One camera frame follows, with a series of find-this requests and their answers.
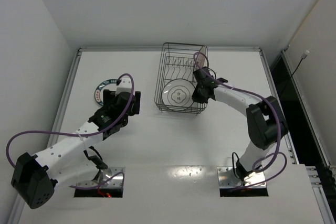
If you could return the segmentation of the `green rimmed plate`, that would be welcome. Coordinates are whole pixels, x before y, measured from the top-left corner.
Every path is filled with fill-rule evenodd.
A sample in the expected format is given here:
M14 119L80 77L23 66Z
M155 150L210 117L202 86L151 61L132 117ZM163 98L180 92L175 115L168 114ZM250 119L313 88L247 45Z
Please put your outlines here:
M105 87L111 84L115 84L116 86L118 86L120 82L121 80L119 79L108 79L100 83L94 91L94 99L96 104L99 105L100 107L103 107L104 100L107 101L111 100L116 93L113 90L109 89L105 90Z

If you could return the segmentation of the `white plate grey rim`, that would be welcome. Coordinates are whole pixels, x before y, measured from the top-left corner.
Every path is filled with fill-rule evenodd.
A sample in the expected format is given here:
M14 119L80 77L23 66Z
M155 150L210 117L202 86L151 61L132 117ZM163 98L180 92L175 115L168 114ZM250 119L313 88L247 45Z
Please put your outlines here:
M185 111L194 103L192 100L194 90L194 85L188 80L172 80L162 90L162 103L169 110Z

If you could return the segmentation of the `orange sunburst pattern plate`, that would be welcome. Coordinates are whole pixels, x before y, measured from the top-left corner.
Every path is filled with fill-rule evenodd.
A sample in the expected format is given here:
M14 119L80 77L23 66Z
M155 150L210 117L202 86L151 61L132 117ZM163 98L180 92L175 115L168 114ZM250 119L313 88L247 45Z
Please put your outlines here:
M206 53L207 53L207 48L206 46L202 46L200 48L200 50L198 51L198 53L196 54L196 63L197 65L195 65L195 69L198 69L199 67L204 67L204 64L205 64L205 56L206 56Z

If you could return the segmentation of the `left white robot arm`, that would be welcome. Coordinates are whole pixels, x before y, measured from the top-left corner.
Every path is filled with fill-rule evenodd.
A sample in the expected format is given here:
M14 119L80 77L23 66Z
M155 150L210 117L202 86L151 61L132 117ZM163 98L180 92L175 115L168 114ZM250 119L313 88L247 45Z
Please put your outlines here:
M56 186L74 178L74 172L67 176L61 171L66 164L120 131L130 116L140 113L139 91L109 91L107 97L108 102L74 133L63 133L60 142L34 155L26 152L13 164L11 185L31 209L41 207Z

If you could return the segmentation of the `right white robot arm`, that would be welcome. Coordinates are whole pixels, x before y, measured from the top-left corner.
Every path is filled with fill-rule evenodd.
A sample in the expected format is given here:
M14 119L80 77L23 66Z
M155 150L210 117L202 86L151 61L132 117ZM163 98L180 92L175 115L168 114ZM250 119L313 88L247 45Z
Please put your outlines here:
M212 99L230 106L247 119L250 142L237 160L233 176L243 180L252 172L268 169L280 154L281 139L289 130L278 100L234 88L223 78L214 79L207 67L195 70L193 76L196 80L194 102L207 103Z

